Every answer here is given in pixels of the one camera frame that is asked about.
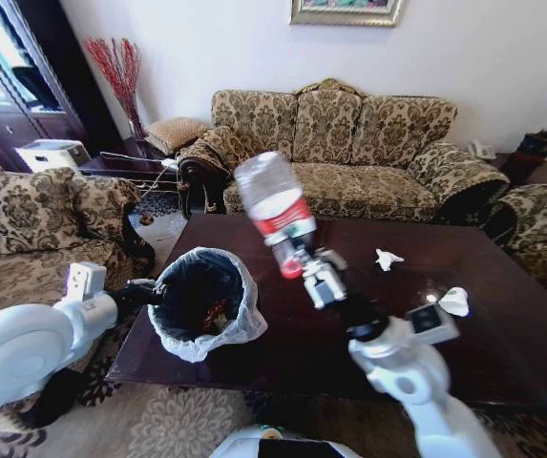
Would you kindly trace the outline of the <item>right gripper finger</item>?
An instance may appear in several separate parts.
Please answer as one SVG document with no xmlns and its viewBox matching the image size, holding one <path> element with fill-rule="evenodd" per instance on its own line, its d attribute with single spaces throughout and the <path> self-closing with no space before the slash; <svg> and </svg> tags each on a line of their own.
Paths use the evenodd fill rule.
<svg viewBox="0 0 547 458">
<path fill-rule="evenodd" d="M 280 272 L 287 280 L 301 277 L 314 259 L 316 236 L 314 232 L 285 239 L 280 243 Z"/>
<path fill-rule="evenodd" d="M 346 281 L 347 262 L 335 250 L 327 247 L 319 249 L 319 279 L 335 278 L 337 282 Z"/>
</svg>

